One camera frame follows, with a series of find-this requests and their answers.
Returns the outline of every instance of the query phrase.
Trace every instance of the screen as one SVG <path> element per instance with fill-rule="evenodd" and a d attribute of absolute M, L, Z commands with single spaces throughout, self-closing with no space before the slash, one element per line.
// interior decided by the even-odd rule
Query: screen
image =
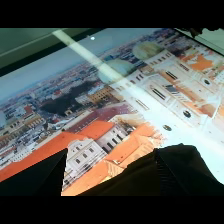
<path fill-rule="evenodd" d="M 169 28 L 110 28 L 0 78 L 0 181 L 68 148 L 78 195 L 154 148 L 197 147 L 224 183 L 224 58 Z"/>

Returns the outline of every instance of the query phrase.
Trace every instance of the dome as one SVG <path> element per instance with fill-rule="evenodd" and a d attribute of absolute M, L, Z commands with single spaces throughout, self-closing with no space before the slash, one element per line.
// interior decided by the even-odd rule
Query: dome
<path fill-rule="evenodd" d="M 149 59 L 163 51 L 163 48 L 155 43 L 145 41 L 134 46 L 132 52 L 134 56 L 140 60 Z"/>
<path fill-rule="evenodd" d="M 105 84 L 113 84 L 123 77 L 128 76 L 135 69 L 135 66 L 132 63 L 121 59 L 110 60 L 106 64 L 119 73 L 121 77 L 113 76 L 112 74 L 111 76 L 107 76 L 99 71 L 98 77 Z"/>

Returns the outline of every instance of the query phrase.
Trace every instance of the cityscape image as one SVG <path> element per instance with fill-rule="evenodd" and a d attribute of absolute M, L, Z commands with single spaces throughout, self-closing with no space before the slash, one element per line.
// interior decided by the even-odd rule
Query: cityscape image
<path fill-rule="evenodd" d="M 102 64 L 65 48 L 0 78 L 0 181 L 67 148 L 62 195 L 78 195 L 188 144 L 224 183 L 223 56 L 173 29 L 129 31 L 79 42 Z"/>

